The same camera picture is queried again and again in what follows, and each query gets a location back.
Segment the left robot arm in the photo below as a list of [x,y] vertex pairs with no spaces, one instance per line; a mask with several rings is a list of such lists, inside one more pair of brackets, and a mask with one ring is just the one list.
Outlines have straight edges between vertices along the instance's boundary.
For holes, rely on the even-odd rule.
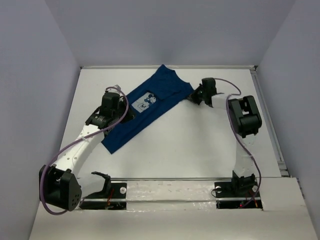
[[113,193],[111,177],[93,171],[88,177],[78,174],[92,151],[119,123],[134,118],[127,96],[116,86],[107,87],[101,105],[85,121],[77,139],[62,148],[39,171],[39,199],[45,210],[59,215],[48,206],[60,208],[61,214],[73,211],[92,194],[104,198]]

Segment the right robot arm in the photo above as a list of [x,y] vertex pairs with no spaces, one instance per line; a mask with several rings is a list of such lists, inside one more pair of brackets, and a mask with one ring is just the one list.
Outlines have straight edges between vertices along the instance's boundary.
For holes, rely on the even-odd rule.
[[[216,81],[231,84],[237,93],[219,93]],[[236,160],[230,181],[216,182],[213,196],[222,198],[244,198],[260,191],[262,174],[254,155],[250,152],[262,127],[262,117],[252,95],[242,96],[239,87],[222,78],[206,77],[188,97],[194,104],[205,103],[211,108],[226,110],[227,119],[236,140]]]

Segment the blue printed t shirt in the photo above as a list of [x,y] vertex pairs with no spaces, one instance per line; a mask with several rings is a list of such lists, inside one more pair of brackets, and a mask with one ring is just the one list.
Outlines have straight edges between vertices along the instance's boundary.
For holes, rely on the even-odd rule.
[[161,65],[156,72],[127,95],[134,119],[117,124],[103,139],[110,154],[115,153],[132,138],[194,91],[172,69]]

